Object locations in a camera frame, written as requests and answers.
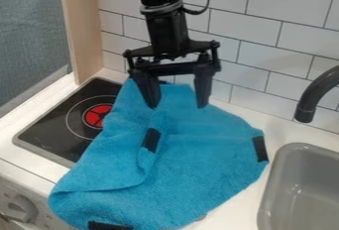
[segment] black stovetop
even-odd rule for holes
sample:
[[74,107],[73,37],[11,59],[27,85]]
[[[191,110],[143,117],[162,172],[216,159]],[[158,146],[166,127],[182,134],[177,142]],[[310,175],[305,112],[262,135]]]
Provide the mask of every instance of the black stovetop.
[[94,78],[20,132],[14,144],[70,166],[102,131],[121,84]]

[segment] towel tag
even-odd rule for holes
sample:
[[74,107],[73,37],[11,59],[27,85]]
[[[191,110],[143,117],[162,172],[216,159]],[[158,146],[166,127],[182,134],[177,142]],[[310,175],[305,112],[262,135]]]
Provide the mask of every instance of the towel tag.
[[148,129],[142,147],[145,147],[152,153],[155,153],[157,151],[161,135],[162,134],[156,129]]
[[268,152],[266,151],[265,140],[263,136],[253,138],[253,144],[256,149],[258,162],[269,161]]
[[95,221],[88,222],[89,230],[133,230],[130,226],[118,226],[104,223],[97,223]]

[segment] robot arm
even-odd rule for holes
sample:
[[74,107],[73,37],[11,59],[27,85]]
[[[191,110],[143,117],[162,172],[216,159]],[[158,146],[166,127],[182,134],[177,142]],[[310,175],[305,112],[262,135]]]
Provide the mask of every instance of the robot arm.
[[[185,13],[199,15],[206,11],[191,11],[182,0],[141,0],[141,13],[145,15],[151,39],[149,47],[127,50],[124,57],[129,64],[129,73],[151,108],[161,100],[159,76],[194,74],[194,87],[198,107],[208,104],[212,77],[220,71],[217,42],[193,41],[188,36]],[[188,54],[199,54],[197,61],[161,64],[163,59],[175,60]]]

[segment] blue towel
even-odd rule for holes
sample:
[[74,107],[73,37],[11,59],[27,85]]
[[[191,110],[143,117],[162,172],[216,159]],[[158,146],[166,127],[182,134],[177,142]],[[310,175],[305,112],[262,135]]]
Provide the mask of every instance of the blue towel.
[[52,191],[57,216],[79,229],[91,221],[172,229],[259,178],[262,131],[214,106],[197,109],[187,85],[164,84],[162,95],[152,110],[126,81],[103,132]]

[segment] white countertop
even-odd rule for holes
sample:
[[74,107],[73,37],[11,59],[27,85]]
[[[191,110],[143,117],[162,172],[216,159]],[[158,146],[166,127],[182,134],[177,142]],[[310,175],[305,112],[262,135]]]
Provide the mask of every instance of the white countertop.
[[[100,70],[97,76],[117,82],[123,82],[127,78],[126,74],[107,68]],[[54,183],[68,171],[68,168],[13,145],[12,138],[32,121],[62,101],[77,87],[73,75],[69,74],[0,119],[0,159],[11,166],[5,169],[0,165],[0,172],[5,172],[3,174],[10,178],[19,179],[23,185],[40,194],[45,196],[49,194]],[[213,98],[210,103],[236,114],[252,126],[264,130],[271,161],[277,149],[293,142],[309,143],[339,152],[339,135],[223,103]],[[14,170],[13,166],[34,174],[35,178],[36,175],[40,176],[42,181],[32,181],[28,175],[23,178],[20,172]],[[270,167],[271,165],[265,169],[257,182],[211,211],[204,220],[193,223],[185,229],[258,230],[256,217]]]

